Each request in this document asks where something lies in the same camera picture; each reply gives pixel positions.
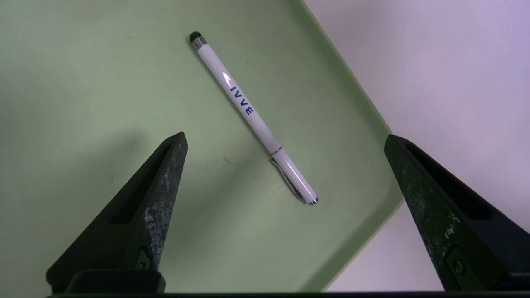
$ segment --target green surface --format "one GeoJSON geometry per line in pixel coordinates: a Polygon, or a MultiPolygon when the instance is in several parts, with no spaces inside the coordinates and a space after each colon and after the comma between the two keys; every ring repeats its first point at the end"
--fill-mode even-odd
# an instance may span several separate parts
{"type": "Polygon", "coordinates": [[[0,294],[46,269],[158,144],[189,149],[167,292],[319,291],[401,201],[388,133],[287,1],[0,2],[0,294]],[[320,197],[304,206],[187,39],[200,31],[320,197]]]}

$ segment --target white pen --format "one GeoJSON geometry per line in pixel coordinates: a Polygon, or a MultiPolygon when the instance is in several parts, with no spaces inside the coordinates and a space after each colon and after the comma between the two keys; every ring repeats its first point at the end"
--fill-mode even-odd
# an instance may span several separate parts
{"type": "Polygon", "coordinates": [[[261,119],[256,109],[252,106],[243,91],[241,91],[234,78],[228,73],[211,46],[199,32],[193,32],[190,35],[190,41],[197,49],[197,53],[208,69],[210,69],[211,73],[226,91],[226,94],[232,99],[234,105],[272,155],[272,161],[284,175],[288,186],[308,205],[315,205],[319,201],[315,191],[309,186],[309,183],[307,183],[304,176],[302,176],[298,168],[294,165],[289,155],[287,155],[278,140],[272,135],[269,127],[263,122],[263,119],[261,119]]]}

